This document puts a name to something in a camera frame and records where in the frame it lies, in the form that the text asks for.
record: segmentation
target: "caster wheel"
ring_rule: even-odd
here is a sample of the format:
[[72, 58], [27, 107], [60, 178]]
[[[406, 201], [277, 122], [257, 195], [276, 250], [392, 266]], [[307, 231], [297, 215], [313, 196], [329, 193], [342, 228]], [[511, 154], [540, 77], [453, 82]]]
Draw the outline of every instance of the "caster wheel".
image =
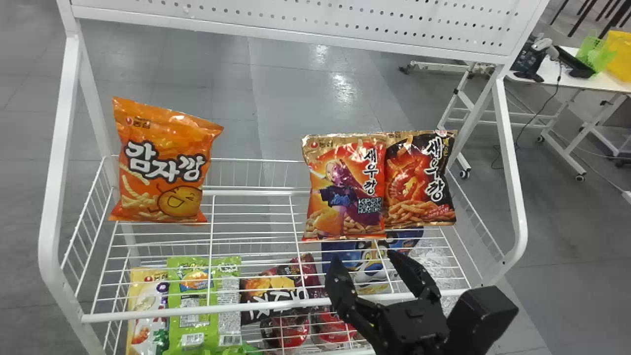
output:
[[409, 65], [408, 66], [400, 66], [399, 67], [399, 71], [402, 72], [405, 75], [410, 75], [411, 68], [410, 68]]

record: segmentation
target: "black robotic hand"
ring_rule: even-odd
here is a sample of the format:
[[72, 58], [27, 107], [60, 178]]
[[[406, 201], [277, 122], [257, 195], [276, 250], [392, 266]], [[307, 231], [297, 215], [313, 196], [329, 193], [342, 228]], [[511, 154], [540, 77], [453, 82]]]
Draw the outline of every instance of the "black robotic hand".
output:
[[440, 290], [423, 265], [394, 250], [387, 255], [415, 299], [384, 306], [358, 297], [339, 258], [331, 262], [324, 283], [332, 310], [377, 355], [484, 355], [517, 315], [517, 306], [489, 286], [463, 293], [446, 318]]

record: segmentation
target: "nutrition label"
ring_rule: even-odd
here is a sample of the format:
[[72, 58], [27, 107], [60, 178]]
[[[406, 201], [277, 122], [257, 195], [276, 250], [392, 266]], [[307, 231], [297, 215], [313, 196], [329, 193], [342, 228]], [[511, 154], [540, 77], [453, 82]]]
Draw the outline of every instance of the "nutrition label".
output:
[[[239, 303], [239, 279], [224, 277], [222, 292], [217, 294], [217, 304]], [[240, 312], [219, 313], [219, 346], [241, 344]]]

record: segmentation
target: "red snack bag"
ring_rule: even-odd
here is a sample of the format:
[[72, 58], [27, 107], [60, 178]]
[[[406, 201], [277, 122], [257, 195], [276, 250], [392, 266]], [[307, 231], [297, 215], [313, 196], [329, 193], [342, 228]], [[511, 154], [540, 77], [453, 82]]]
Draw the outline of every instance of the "red snack bag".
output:
[[261, 321], [261, 335], [265, 346], [272, 354], [299, 354], [299, 347], [309, 335], [309, 315], [299, 310], [290, 310], [282, 317]]
[[386, 227], [446, 226], [456, 213], [445, 168], [457, 131], [388, 133]]
[[[300, 275], [300, 265], [298, 258], [293, 258], [288, 264], [278, 265], [259, 274], [259, 277], [252, 279], [241, 279], [240, 302], [271, 302], [288, 301], [291, 299], [313, 298], [320, 286], [317, 276], [314, 257], [310, 253], [300, 257], [302, 263], [302, 274]], [[254, 310], [241, 312], [241, 324], [246, 325], [259, 320], [278, 316], [283, 310]]]
[[323, 351], [344, 349], [357, 334], [352, 325], [344, 323], [337, 313], [331, 313], [329, 307], [318, 307], [310, 317], [311, 341]]
[[303, 241], [385, 238], [386, 135], [308, 135], [302, 154], [310, 171], [311, 196]]

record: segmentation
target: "white pegboard panel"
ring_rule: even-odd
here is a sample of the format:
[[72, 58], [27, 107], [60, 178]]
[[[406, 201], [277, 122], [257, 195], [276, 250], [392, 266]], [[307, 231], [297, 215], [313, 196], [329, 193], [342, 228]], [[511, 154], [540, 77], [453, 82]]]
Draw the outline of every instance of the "white pegboard panel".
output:
[[528, 23], [538, 13], [538, 7], [546, 3], [545, 0], [73, 1], [79, 16], [94, 9], [111, 9], [242, 25], [256, 30], [287, 30], [496, 56], [509, 56], [516, 45], [521, 45], [520, 38]]

